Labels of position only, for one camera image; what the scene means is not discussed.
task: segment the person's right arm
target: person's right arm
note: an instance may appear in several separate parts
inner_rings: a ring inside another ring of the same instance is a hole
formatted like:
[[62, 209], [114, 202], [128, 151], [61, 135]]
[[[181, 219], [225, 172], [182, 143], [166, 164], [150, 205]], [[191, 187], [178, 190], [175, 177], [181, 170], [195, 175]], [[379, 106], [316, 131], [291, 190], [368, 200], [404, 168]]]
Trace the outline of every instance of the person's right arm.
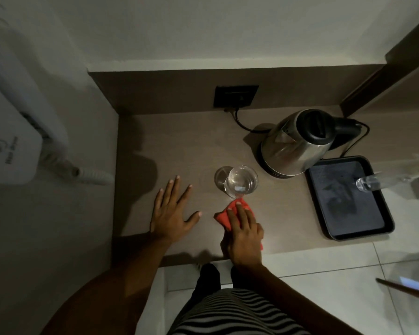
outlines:
[[256, 223], [251, 211], [243, 209], [241, 205], [237, 205], [237, 210], [239, 219], [232, 210], [228, 210], [231, 237], [227, 250], [237, 270], [252, 283], [255, 291], [313, 335], [361, 335], [292, 289], [262, 265], [260, 245], [264, 230]]

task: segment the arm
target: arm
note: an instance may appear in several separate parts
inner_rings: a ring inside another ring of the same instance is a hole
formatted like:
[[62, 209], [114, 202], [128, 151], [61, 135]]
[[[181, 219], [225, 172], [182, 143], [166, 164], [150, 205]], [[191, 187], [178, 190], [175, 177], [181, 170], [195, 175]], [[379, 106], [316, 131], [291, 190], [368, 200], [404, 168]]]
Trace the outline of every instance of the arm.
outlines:
[[251, 281], [256, 292], [313, 335], [361, 335], [292, 289], [262, 265], [260, 242], [264, 230], [256, 223], [251, 211], [244, 210], [241, 205], [237, 206], [237, 210], [239, 219], [232, 210], [228, 211], [232, 232], [227, 250], [237, 270]]
[[178, 199], [180, 178], [169, 181], [155, 198], [150, 239], [136, 255], [88, 282], [48, 322], [43, 335], [133, 335], [146, 305], [152, 281], [170, 245], [199, 221], [195, 212], [183, 221], [189, 186]]

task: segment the kettle lid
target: kettle lid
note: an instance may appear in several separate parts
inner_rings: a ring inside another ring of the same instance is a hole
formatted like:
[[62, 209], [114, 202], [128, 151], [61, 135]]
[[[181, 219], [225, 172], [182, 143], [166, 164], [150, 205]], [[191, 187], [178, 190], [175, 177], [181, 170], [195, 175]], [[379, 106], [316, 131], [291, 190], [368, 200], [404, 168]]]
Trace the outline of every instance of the kettle lid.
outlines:
[[300, 112], [296, 119], [296, 129], [303, 139], [317, 146], [331, 143], [335, 139], [335, 120], [319, 109]]

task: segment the black pants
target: black pants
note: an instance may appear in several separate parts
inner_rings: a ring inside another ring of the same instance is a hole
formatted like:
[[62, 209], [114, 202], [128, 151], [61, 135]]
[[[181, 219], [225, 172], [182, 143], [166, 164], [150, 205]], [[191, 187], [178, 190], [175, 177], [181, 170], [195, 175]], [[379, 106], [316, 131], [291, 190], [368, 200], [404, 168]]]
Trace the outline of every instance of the black pants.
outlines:
[[[249, 282], [237, 271], [233, 266], [231, 268], [231, 281], [233, 282], [233, 288], [241, 288], [253, 290]], [[204, 265], [200, 270], [200, 277], [197, 280], [196, 288], [189, 301], [184, 305], [183, 309], [179, 312], [176, 320], [179, 319], [183, 314], [189, 312], [196, 304], [202, 301], [209, 295], [218, 292], [220, 287], [220, 273], [216, 266], [208, 263]]]

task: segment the rectangular tray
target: rectangular tray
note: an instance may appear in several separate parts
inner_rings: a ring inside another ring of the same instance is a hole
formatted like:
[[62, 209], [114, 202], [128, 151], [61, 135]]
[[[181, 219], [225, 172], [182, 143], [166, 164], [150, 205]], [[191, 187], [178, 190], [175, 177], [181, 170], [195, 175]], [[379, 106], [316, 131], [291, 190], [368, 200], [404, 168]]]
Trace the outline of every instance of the rectangular tray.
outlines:
[[320, 160], [305, 173], [326, 236], [344, 241], [394, 230], [382, 192], [362, 192], [355, 185], [359, 178], [374, 174], [365, 157]]

